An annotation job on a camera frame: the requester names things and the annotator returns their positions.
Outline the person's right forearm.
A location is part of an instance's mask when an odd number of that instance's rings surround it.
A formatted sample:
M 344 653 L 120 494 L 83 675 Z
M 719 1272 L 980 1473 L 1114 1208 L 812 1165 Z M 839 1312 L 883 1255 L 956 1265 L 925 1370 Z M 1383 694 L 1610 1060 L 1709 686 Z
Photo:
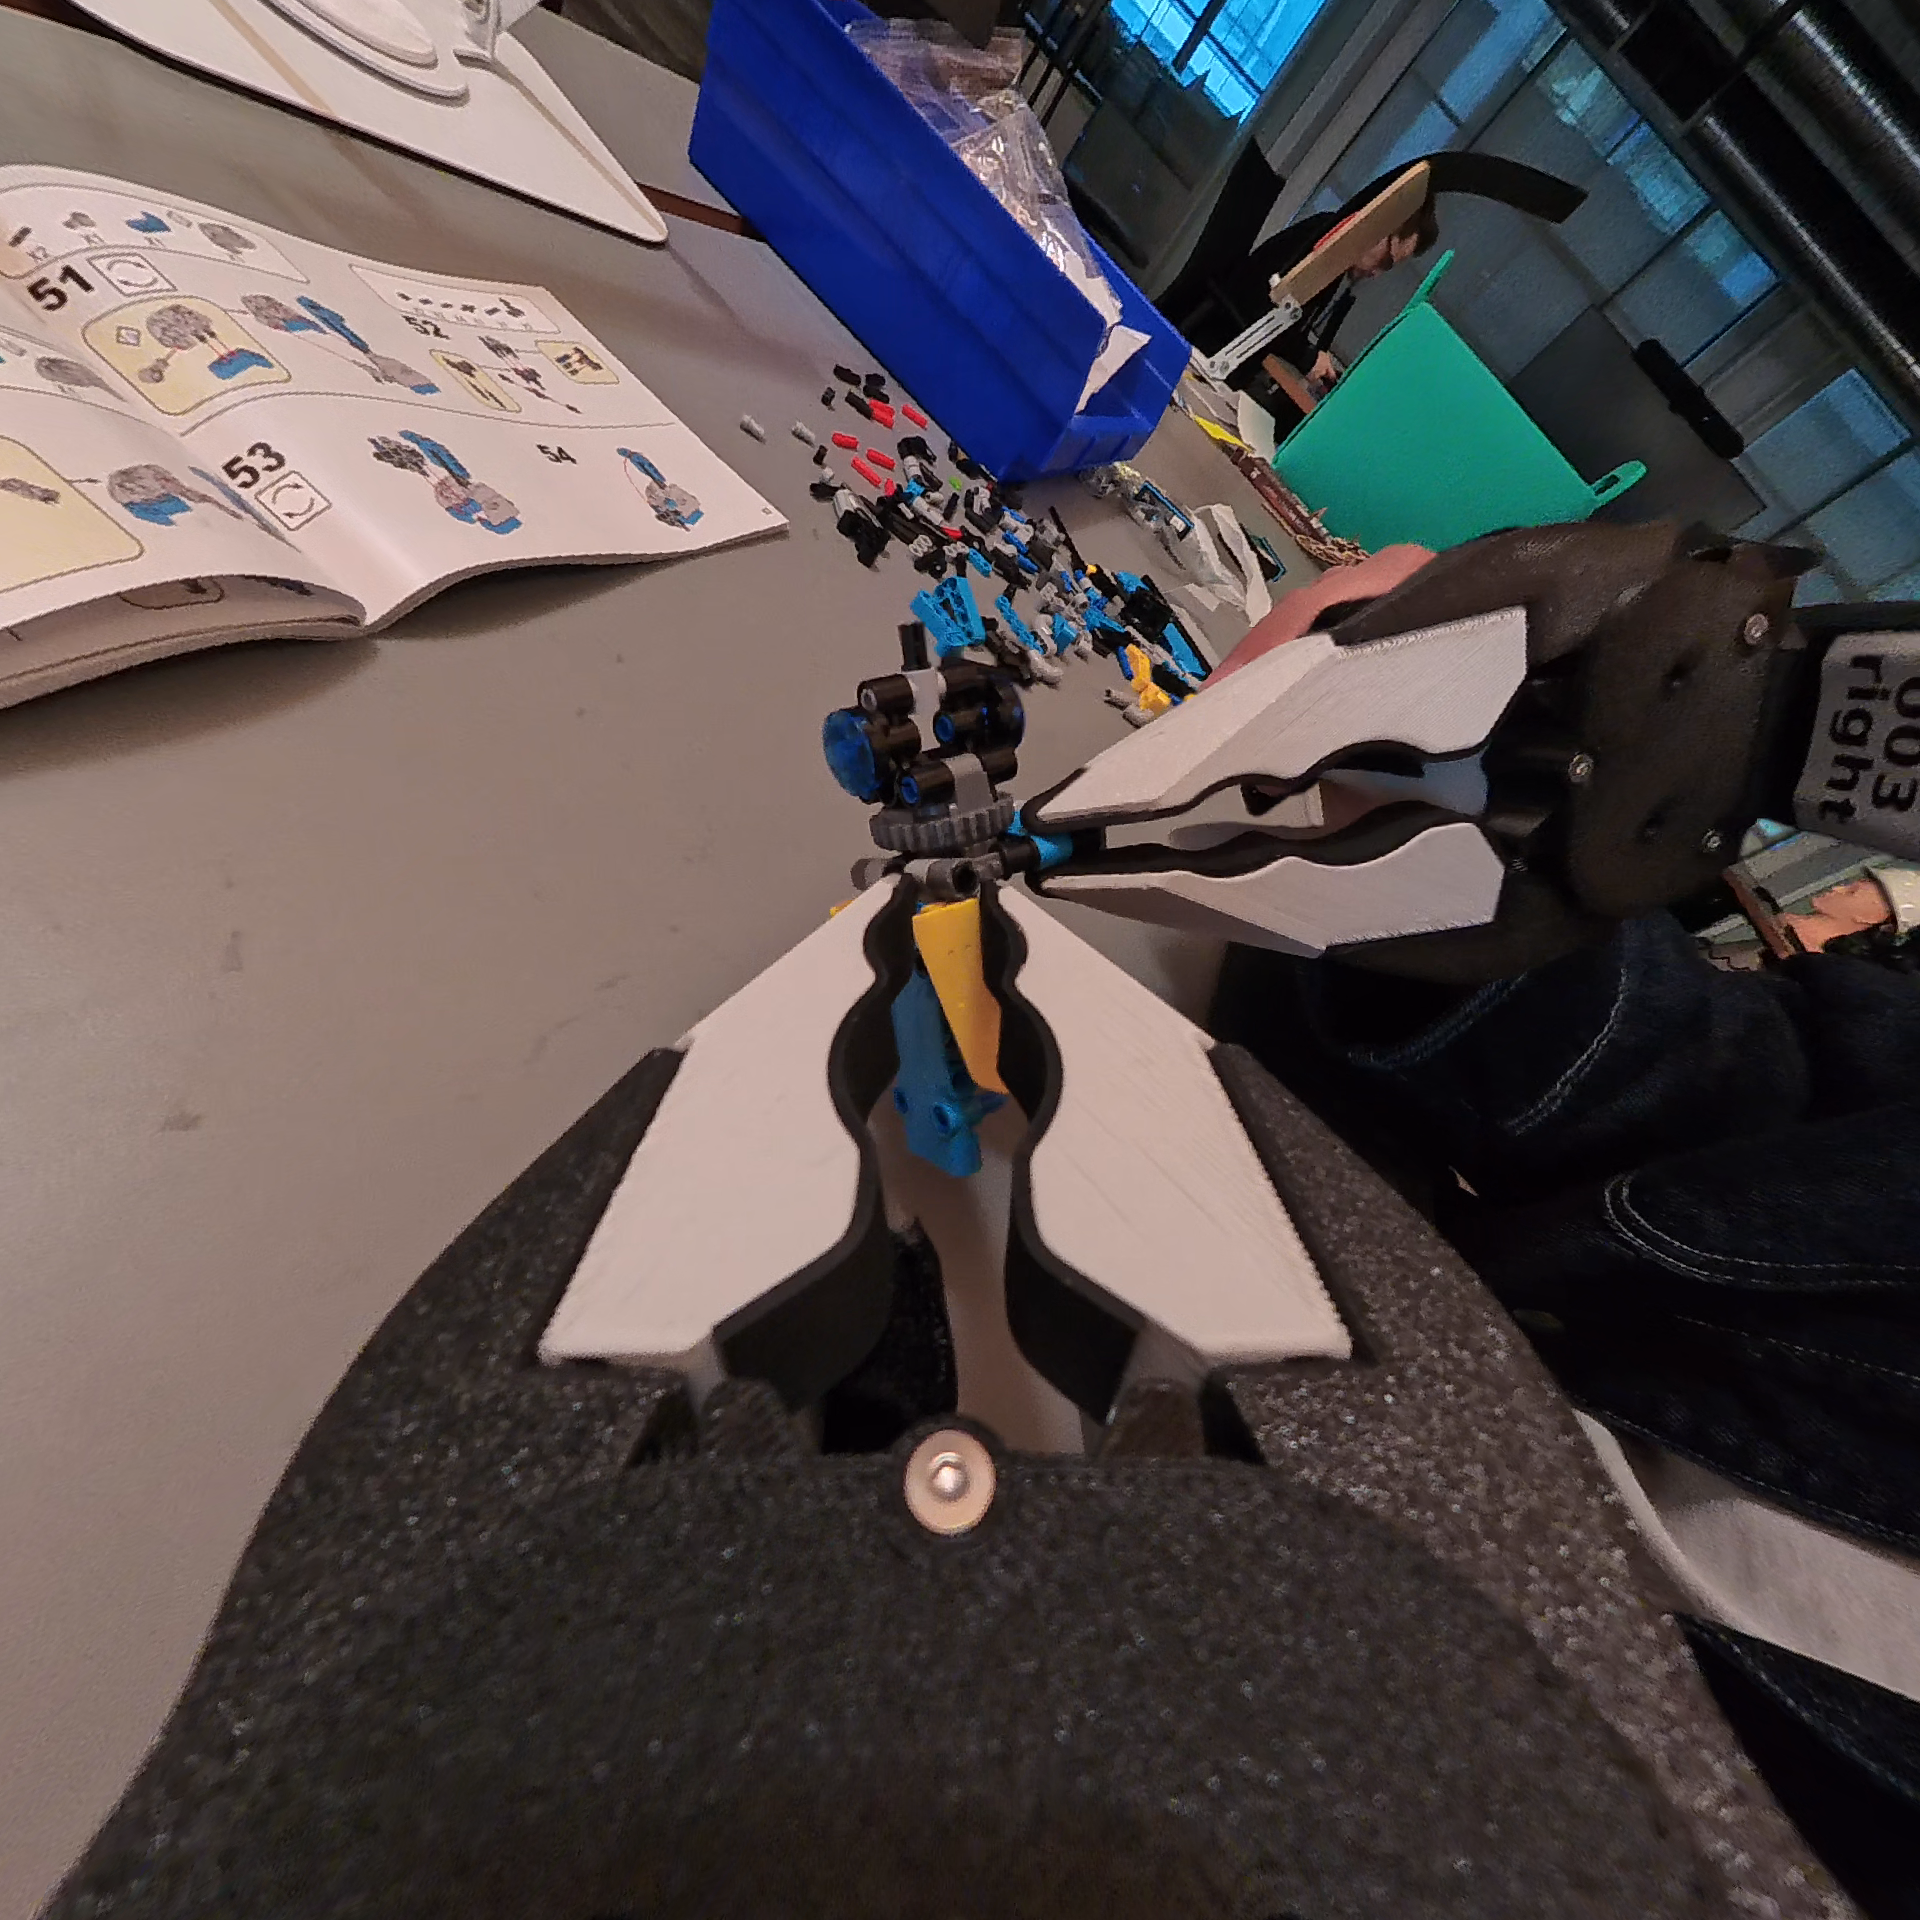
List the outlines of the person's right forearm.
M 1431 1190 L 1576 1405 L 1918 1549 L 1918 981 L 1654 912 L 1482 988 L 1230 947 L 1217 1034 Z

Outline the person's denim jacket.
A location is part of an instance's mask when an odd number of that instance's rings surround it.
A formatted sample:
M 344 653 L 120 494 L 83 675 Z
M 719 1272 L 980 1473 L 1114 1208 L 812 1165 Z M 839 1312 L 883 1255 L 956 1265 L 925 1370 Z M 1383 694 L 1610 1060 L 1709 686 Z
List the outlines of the person's denim jacket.
M 1918 1704 L 1838 1666 L 1679 1613 L 1768 1788 L 1869 1916 L 1918 1914 Z

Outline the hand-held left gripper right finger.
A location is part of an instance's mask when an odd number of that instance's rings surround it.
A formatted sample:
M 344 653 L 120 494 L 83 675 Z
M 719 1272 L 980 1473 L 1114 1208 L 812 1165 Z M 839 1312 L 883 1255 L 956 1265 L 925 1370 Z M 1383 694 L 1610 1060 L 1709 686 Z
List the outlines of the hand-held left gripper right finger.
M 1350 1358 L 1210 1040 L 1023 885 L 980 900 L 1014 1158 L 1006 1318 L 1080 1409 L 1129 1378 Z

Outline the blue yellow brick assembly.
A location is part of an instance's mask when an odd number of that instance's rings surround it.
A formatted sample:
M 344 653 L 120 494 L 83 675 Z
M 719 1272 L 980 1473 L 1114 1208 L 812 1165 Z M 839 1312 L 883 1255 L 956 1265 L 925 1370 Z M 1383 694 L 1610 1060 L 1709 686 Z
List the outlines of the blue yellow brick assembly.
M 951 1177 L 980 1168 L 978 1125 L 1006 1105 L 1002 1007 L 984 977 L 980 900 L 920 903 L 914 975 L 892 1002 L 892 1105 L 906 1147 Z

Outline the bags of brick parts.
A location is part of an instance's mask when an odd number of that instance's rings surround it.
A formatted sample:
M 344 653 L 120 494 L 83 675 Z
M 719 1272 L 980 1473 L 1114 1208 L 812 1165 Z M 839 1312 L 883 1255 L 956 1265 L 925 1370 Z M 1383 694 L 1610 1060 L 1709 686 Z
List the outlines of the bags of brick parts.
M 847 36 L 940 133 L 1042 252 L 1083 289 L 1102 279 L 1048 134 L 1020 87 L 1023 36 L 974 47 L 951 24 L 859 18 Z

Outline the white display stand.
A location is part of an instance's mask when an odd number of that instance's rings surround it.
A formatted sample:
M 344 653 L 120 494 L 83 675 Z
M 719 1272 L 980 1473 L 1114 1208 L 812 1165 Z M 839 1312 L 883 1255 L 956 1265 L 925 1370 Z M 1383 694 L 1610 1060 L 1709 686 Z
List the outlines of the white display stand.
M 575 218 L 666 243 L 656 205 L 513 36 L 469 3 L 86 3 L 114 33 Z

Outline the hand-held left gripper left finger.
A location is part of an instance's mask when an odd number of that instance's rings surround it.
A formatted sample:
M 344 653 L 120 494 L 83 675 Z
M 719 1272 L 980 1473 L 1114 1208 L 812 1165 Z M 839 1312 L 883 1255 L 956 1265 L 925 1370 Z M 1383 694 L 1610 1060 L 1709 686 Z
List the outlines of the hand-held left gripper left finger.
M 897 1068 L 906 881 L 874 882 L 677 1046 L 543 1359 L 769 1380 L 817 1405 L 892 1309 L 868 1115 Z

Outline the pile of small brick parts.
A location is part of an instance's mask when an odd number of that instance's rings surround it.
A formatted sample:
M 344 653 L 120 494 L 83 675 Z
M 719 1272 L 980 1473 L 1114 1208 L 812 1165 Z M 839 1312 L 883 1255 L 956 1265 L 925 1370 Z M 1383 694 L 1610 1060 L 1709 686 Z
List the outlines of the pile of small brick parts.
M 789 435 L 852 557 L 867 572 L 903 563 L 906 613 L 936 661 L 995 661 L 1023 686 L 1102 661 L 1117 675 L 1102 698 L 1132 728 L 1210 679 L 1213 660 L 1161 582 L 1090 563 L 1058 507 L 971 460 L 883 371 L 836 361 Z

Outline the white paper bag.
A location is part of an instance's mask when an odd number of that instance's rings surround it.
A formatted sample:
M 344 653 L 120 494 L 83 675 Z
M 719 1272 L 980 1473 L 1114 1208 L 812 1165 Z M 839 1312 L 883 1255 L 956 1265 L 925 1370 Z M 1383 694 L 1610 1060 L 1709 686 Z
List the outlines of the white paper bag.
M 1204 504 L 1171 511 L 1157 526 L 1163 551 L 1183 567 L 1177 585 L 1199 610 L 1238 610 L 1257 623 L 1273 610 L 1273 591 L 1238 511 L 1224 504 Z

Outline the building instruction booklet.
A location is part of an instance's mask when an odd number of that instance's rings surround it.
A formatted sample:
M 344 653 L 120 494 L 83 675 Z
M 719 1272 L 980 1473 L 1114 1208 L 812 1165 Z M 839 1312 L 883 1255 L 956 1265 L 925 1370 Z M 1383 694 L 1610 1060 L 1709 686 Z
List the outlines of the building instruction booklet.
M 2 168 L 2 706 L 784 524 L 540 284 Z

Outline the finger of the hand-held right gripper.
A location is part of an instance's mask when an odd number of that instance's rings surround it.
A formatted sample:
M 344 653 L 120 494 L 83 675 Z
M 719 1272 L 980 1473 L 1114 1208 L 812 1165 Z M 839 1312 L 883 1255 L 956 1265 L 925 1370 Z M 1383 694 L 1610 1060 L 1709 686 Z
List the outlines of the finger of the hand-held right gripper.
M 1364 817 L 1392 845 L 1357 863 L 1308 856 L 1304 841 L 1251 835 L 1208 851 L 1229 868 L 1058 868 L 1052 894 L 1177 934 L 1295 956 L 1492 925 L 1509 863 L 1466 817 Z
M 1495 610 L 1376 641 L 1298 636 L 1096 753 L 1037 803 L 1037 832 L 1170 817 L 1242 779 L 1311 784 L 1364 748 L 1482 748 L 1528 666 L 1526 613 Z

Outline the wooden lattice model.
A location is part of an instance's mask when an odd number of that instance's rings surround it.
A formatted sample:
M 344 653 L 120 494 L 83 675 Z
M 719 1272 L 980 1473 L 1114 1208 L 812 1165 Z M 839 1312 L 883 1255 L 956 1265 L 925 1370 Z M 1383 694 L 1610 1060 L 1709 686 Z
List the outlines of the wooden lattice model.
M 1260 492 L 1266 511 L 1285 526 L 1285 533 L 1295 541 L 1295 547 L 1304 557 L 1311 557 L 1323 567 L 1357 566 L 1372 557 L 1369 547 L 1357 545 L 1354 538 L 1344 538 L 1326 529 L 1323 519 L 1314 516 L 1298 501 L 1298 494 L 1285 485 L 1285 479 L 1273 471 L 1269 460 L 1263 460 L 1251 445 L 1239 441 L 1238 432 L 1208 418 L 1204 413 L 1192 408 L 1191 402 L 1180 405 L 1192 418 L 1192 423 L 1199 423 L 1202 432 L 1208 432 L 1221 448 L 1221 454 L 1248 477 L 1255 492 Z

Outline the grey desk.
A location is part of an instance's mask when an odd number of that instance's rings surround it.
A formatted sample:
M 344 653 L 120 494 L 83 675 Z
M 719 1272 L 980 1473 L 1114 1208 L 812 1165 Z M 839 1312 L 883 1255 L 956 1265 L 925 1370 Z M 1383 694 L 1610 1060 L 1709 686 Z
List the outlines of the grey desk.
M 789 519 L 2 714 L 2 1914 L 33 1916 L 369 1333 L 842 897 L 867 829 L 818 719 L 897 656 L 906 585 L 789 439 L 874 357 L 752 237 L 635 246 L 16 12 L 2 156 L 540 282 Z

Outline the black gear brick assembly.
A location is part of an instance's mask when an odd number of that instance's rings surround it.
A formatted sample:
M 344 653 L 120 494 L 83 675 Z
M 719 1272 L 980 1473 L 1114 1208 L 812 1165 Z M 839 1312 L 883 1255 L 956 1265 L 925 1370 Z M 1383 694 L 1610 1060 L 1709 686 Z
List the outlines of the black gear brick assembly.
M 1027 832 L 1006 790 L 1020 741 L 1023 698 L 1006 670 L 948 660 L 867 679 L 822 728 L 833 779 L 874 807 L 878 856 L 858 860 L 852 882 L 906 873 L 925 900 L 962 900 L 1059 866 L 1073 841 Z

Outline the person's white shirt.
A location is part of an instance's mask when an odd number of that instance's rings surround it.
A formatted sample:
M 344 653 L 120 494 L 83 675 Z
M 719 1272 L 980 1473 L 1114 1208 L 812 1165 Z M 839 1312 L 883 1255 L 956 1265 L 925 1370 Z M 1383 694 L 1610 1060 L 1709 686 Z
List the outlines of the person's white shirt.
M 1918 1558 L 1576 1415 L 1694 1613 L 1918 1699 Z

